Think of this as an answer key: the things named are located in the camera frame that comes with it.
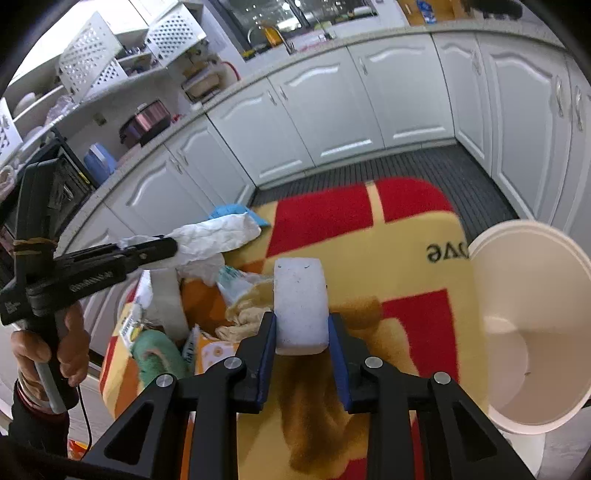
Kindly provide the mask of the person's left hand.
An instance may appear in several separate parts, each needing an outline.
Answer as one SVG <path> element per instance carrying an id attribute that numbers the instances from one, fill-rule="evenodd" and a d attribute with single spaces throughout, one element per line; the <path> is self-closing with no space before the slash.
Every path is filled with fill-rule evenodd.
<path id="1" fill-rule="evenodd" d="M 57 359 L 62 376 L 70 387 L 77 387 L 87 376 L 90 336 L 84 329 L 81 305 L 69 307 L 64 324 L 67 334 L 60 340 Z M 18 383 L 27 402 L 39 409 L 48 409 L 48 397 L 35 368 L 35 363 L 46 363 L 51 358 L 48 345 L 27 330 L 11 334 L 11 348 L 18 365 Z"/>

